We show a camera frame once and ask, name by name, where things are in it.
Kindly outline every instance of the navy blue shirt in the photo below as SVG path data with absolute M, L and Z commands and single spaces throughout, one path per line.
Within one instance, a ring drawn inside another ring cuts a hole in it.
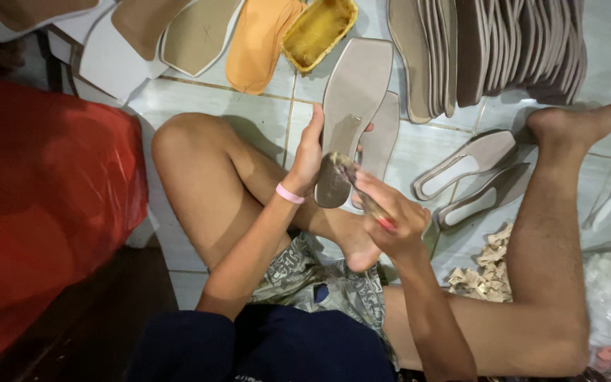
M 148 323 L 127 381 L 394 381 L 378 334 L 339 311 L 247 305 L 233 324 L 215 313 Z

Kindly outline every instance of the bare foot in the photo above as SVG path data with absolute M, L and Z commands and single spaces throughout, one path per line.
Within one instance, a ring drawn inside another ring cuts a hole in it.
M 527 126 L 539 146 L 564 145 L 589 151 L 590 147 L 611 133 L 611 105 L 588 111 L 546 108 L 527 118 Z
M 344 252 L 345 262 L 353 272 L 364 272 L 374 265 L 381 255 L 381 249 L 362 228 L 362 219 L 356 218 L 349 225 L 348 235 L 338 243 Z

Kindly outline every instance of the patterned shorts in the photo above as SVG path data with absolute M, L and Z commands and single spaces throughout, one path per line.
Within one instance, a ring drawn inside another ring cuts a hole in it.
M 399 370 L 382 329 L 386 303 L 377 267 L 355 273 L 345 260 L 321 265 L 301 233 L 272 260 L 249 303 L 288 305 L 307 312 L 341 311 L 379 334 L 388 360 Z M 316 288 L 321 285 L 327 286 L 328 295 L 316 302 Z

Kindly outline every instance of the leg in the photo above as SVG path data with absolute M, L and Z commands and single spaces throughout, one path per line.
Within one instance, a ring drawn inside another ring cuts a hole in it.
M 579 168 L 611 131 L 611 105 L 550 108 L 528 118 L 539 160 L 506 254 L 514 302 L 447 294 L 480 375 L 563 377 L 587 365 L 589 324 L 576 214 Z M 384 331 L 401 365 L 421 368 L 401 287 L 386 287 Z
M 169 119 L 157 131 L 152 152 L 166 196 L 209 268 L 249 229 L 286 175 L 227 122 L 206 114 Z M 361 216 L 319 208 L 312 197 L 293 224 L 338 244 L 355 271 L 369 268 L 379 256 L 361 228 Z

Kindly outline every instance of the pink wristband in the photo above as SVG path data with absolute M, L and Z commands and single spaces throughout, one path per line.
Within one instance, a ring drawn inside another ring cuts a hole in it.
M 291 192 L 287 191 L 286 188 L 282 187 L 281 183 L 277 185 L 275 191 L 277 192 L 277 195 L 282 196 L 283 198 L 294 204 L 304 204 L 306 201 L 306 198 L 294 195 Z

